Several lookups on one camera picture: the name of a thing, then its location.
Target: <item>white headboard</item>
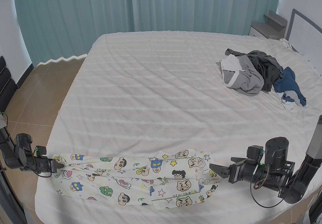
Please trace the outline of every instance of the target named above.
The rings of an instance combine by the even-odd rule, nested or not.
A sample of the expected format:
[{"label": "white headboard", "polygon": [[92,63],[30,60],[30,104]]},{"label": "white headboard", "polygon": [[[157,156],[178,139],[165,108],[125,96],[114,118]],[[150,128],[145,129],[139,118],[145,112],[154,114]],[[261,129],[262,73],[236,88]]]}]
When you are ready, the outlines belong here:
[{"label": "white headboard", "polygon": [[286,40],[322,74],[322,29],[296,9],[292,11]]}]

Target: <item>tiled floor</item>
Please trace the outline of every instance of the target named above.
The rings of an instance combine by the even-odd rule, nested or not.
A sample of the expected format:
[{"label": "tiled floor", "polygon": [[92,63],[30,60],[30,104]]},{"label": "tiled floor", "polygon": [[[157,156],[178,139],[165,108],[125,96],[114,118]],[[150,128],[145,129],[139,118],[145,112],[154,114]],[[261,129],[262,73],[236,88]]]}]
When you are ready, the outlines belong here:
[{"label": "tiled floor", "polygon": [[[38,66],[30,73],[6,109],[9,117],[8,131],[12,138],[18,133],[28,133],[33,138],[33,146],[47,145],[58,111],[83,61],[84,58],[48,63]],[[6,174],[19,200],[29,208],[35,223],[42,223],[34,211],[38,177],[33,173],[8,168]],[[268,223],[295,223],[310,200],[303,200],[294,205],[292,210],[285,211]],[[0,209],[0,218],[6,224],[8,220],[3,214]]]}]

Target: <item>curtain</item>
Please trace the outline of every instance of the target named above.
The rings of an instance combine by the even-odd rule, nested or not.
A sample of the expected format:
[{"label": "curtain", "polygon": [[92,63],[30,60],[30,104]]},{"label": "curtain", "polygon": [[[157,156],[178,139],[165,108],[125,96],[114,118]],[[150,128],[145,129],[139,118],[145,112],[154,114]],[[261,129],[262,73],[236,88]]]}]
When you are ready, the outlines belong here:
[{"label": "curtain", "polygon": [[247,35],[278,0],[15,0],[34,65],[88,53],[104,33],[151,30]]}]

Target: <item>pajama shirt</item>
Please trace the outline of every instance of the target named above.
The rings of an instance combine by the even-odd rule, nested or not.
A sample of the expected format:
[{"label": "pajama shirt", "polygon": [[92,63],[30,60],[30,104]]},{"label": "pajama shirt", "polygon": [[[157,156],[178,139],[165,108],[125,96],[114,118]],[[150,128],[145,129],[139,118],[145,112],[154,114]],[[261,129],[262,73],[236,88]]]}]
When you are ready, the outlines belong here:
[{"label": "pajama shirt", "polygon": [[153,204],[163,210],[203,203],[220,183],[209,169],[211,154],[195,149],[145,158],[64,153],[54,159],[64,164],[52,176],[58,194],[121,206]]}]

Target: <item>bed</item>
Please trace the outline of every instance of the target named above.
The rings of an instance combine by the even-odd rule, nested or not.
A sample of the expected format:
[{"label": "bed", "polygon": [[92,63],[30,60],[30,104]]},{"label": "bed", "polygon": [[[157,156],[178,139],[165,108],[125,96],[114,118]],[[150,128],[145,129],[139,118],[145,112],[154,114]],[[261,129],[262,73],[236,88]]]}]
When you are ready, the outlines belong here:
[{"label": "bed", "polygon": [[[274,90],[248,97],[226,88],[215,62],[226,57],[227,48],[257,49],[290,66],[307,105],[287,111]],[[321,93],[318,71],[277,40],[179,31],[104,34],[67,93],[47,153],[139,157],[186,147],[209,150],[217,164],[229,166],[230,157],[245,157],[248,146],[284,136],[290,141],[288,159],[298,169],[322,113]],[[305,197],[321,185],[320,169]],[[254,196],[264,205],[280,200],[266,188]],[[162,211],[60,196],[43,178],[35,195],[36,213],[46,224],[265,223],[290,207],[282,202],[261,208],[248,183],[232,185],[227,179],[206,203]]]}]

